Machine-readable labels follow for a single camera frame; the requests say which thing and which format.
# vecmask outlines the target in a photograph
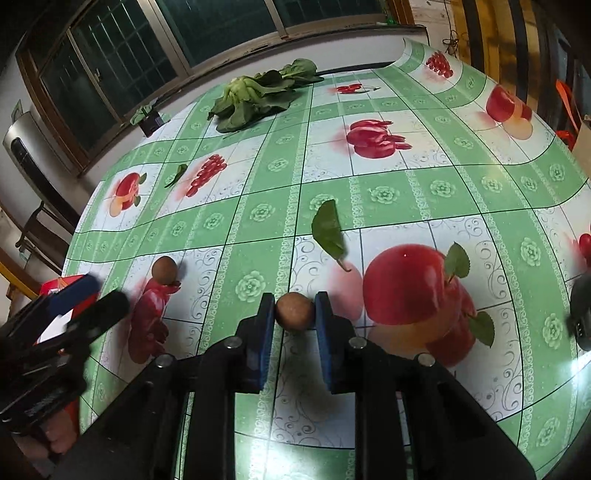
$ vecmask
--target chair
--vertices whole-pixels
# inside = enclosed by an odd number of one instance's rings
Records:
[[[35,210],[25,226],[22,229],[22,235],[15,247],[18,249],[27,249],[35,255],[41,262],[61,275],[68,252],[68,243],[60,236],[49,230],[38,219],[37,215],[43,211],[66,231],[71,232],[72,227],[63,222],[59,217],[45,208],[44,202]]]

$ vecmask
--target water heater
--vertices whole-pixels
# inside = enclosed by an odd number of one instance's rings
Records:
[[[12,124],[3,144],[39,198],[75,227],[90,195],[60,161],[31,112],[24,113]]]

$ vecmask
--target green checkered tablecloth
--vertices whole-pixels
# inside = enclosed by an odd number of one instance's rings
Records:
[[[493,318],[496,338],[451,370],[541,478],[591,409],[589,356],[563,326],[582,273],[573,243],[589,232],[591,187],[536,114],[526,140],[509,135],[486,111],[495,82],[449,56],[445,79],[426,66],[433,53],[407,41],[394,64],[326,75],[286,112],[233,134],[207,120],[222,87],[201,95],[99,183],[64,272],[92,273],[102,294],[121,288],[136,300],[152,263],[173,257],[182,285],[164,311],[164,346],[184,358],[231,335],[265,291],[349,288],[335,284],[332,259],[310,235],[326,199],[337,202],[347,261],[361,274],[394,245],[447,251],[457,242],[471,263],[462,283]],[[363,93],[337,90],[353,83]],[[411,148],[360,156],[345,136],[363,119],[392,122],[389,132]],[[187,196],[215,154],[226,168]],[[180,165],[187,171],[165,188]],[[142,180],[135,192],[121,187],[130,175]],[[374,328],[365,311],[352,320],[359,335]],[[129,357],[128,329],[121,322],[93,345],[82,430],[144,367]],[[237,478],[352,479],[354,418],[354,397],[332,397],[323,385],[315,332],[276,327],[265,389],[236,398]]]

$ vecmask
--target blue gripper pad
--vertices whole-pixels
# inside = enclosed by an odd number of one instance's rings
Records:
[[[264,320],[264,331],[262,343],[258,352],[259,358],[259,380],[258,386],[262,390],[267,381],[269,373],[269,362],[271,360],[271,346],[273,344],[273,331],[275,328],[275,297],[271,293],[263,294],[257,317]]]
[[[329,390],[332,390],[332,359],[330,357],[329,338],[326,321],[332,315],[328,295],[325,291],[318,292],[314,298],[316,311],[316,337],[318,338],[318,351],[320,354],[320,367],[322,378]]]
[[[65,315],[76,305],[99,291],[99,281],[92,275],[84,275],[84,277],[79,278],[62,291],[54,293],[49,297],[47,314],[51,318],[55,318],[58,315]]]

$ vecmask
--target window frame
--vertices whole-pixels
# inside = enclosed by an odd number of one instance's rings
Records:
[[[21,70],[21,74],[25,81],[25,85],[35,108],[41,116],[41,119],[46,123],[49,131],[55,137],[58,145],[64,150],[68,158],[72,161],[77,173],[79,175],[84,174],[88,169],[93,166],[96,160],[109,148],[111,147],[128,128],[130,128],[129,120],[135,113],[135,111],[142,105],[146,105],[158,98],[169,98],[180,89],[186,87],[192,82],[199,80],[205,75],[211,74],[215,70],[227,66],[235,61],[253,55],[260,51],[266,51],[268,49],[281,46],[289,43],[290,41],[300,40],[302,38],[314,37],[322,34],[336,33],[346,30],[358,30],[366,28],[376,28],[376,23],[385,22],[387,16],[383,14],[369,14],[369,15],[353,15],[347,17],[335,17],[328,18],[325,20],[318,20],[313,22],[307,22],[293,27],[285,28],[281,22],[281,18],[273,3],[273,0],[264,0],[273,23],[275,24],[276,31],[262,37],[254,38],[247,42],[244,42],[235,47],[229,48],[228,50],[217,54],[194,67],[190,67],[189,61],[186,59],[180,45],[178,44],[172,29],[166,22],[164,15],[156,0],[137,0],[138,5],[141,7],[144,15],[146,16],[150,27],[152,28],[158,42],[163,48],[165,55],[173,66],[173,69],[177,73],[177,77],[164,86],[156,90],[152,95],[145,98],[140,104],[135,105],[125,115],[117,115],[112,105],[110,105],[108,96],[100,87],[100,82],[97,82],[94,75],[90,71],[88,64],[84,60],[80,48],[76,44],[76,39],[72,35],[72,28],[74,28],[83,18],[84,14],[88,12],[94,6],[95,3],[100,0],[86,0],[82,6],[77,10],[76,14],[67,23],[59,38],[57,38],[54,44],[48,51],[47,57],[40,62],[39,65],[35,64],[31,53],[27,49],[27,40],[31,35],[31,31],[23,38],[19,49],[17,50],[17,62]],[[407,15],[400,14],[398,11],[401,10],[400,5],[405,4],[410,10],[408,0],[385,0],[385,4],[392,16],[397,19],[401,25],[409,25],[411,20],[408,19]],[[48,62],[57,52],[59,45],[64,39],[70,41],[76,54],[79,57],[80,62],[85,68],[85,72],[88,75],[93,86],[97,90],[99,96],[107,105],[109,111],[116,119],[116,124],[105,133],[100,140],[88,151],[86,151],[79,144],[71,130],[67,127],[55,104],[51,100],[48,92],[45,90],[43,82],[41,81],[41,75],[44,69],[47,67]]]

